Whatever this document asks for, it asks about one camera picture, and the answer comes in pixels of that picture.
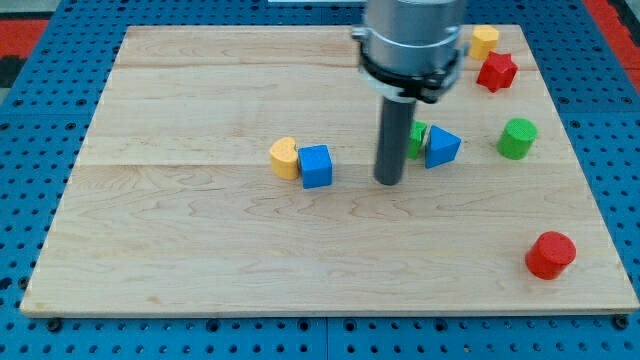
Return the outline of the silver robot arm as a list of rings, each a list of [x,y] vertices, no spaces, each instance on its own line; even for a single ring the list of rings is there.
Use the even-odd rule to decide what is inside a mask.
[[[449,91],[468,46],[459,43],[464,0],[369,0],[359,43],[359,72],[384,98],[433,104]]]

